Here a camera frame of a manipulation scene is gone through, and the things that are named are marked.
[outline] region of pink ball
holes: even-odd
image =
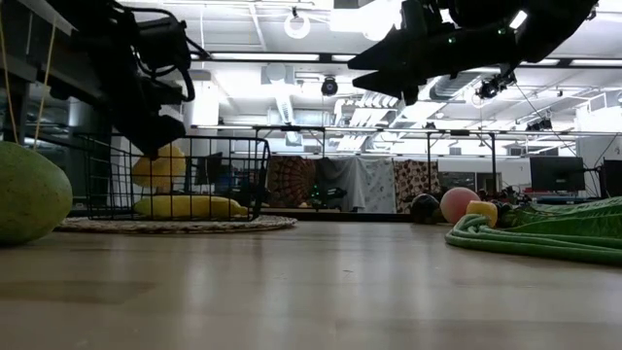
[[[465,188],[451,189],[440,200],[440,211],[448,223],[455,224],[467,213],[472,200],[480,200],[479,195]]]

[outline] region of woven mat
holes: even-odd
[[[100,221],[67,218],[56,228],[62,232],[90,233],[223,233],[291,228],[296,219],[260,216],[252,222]]]

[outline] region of wire basket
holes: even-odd
[[[265,139],[186,136],[149,158],[120,135],[79,137],[92,220],[252,221],[267,202]]]

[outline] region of security camera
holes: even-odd
[[[337,81],[334,77],[325,77],[324,83],[322,84],[322,95],[324,96],[333,96],[339,90],[339,86],[337,85]]]

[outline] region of wooden floor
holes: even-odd
[[[451,248],[446,230],[56,233],[0,251],[0,348],[622,348],[619,269]]]

